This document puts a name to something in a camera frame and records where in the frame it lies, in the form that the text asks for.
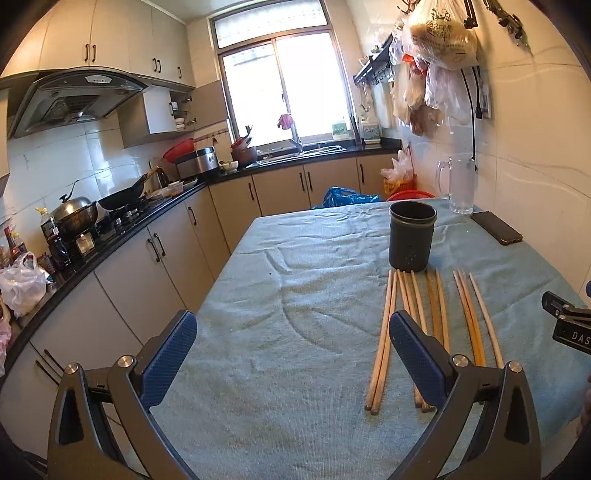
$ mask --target range hood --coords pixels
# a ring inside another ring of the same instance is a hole
[[[32,82],[11,125],[9,137],[103,118],[148,85],[113,69],[76,68]]]

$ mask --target rice cooker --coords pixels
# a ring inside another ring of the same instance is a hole
[[[205,147],[201,150],[183,155],[175,160],[178,168],[178,176],[181,180],[195,175],[209,177],[219,174],[216,151],[213,147]]]

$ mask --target window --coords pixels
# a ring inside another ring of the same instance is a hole
[[[291,113],[302,141],[332,139],[351,104],[330,24],[319,0],[289,0],[213,21],[235,134],[252,146],[295,138],[277,128]]]

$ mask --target bowl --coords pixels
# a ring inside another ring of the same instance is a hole
[[[223,163],[220,163],[220,166],[225,171],[234,171],[238,168],[238,162],[237,161],[223,162]]]

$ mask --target red basket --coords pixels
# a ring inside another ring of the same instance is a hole
[[[433,199],[435,195],[422,190],[403,190],[401,192],[392,195],[387,202],[393,202],[394,200],[418,200],[418,199]]]

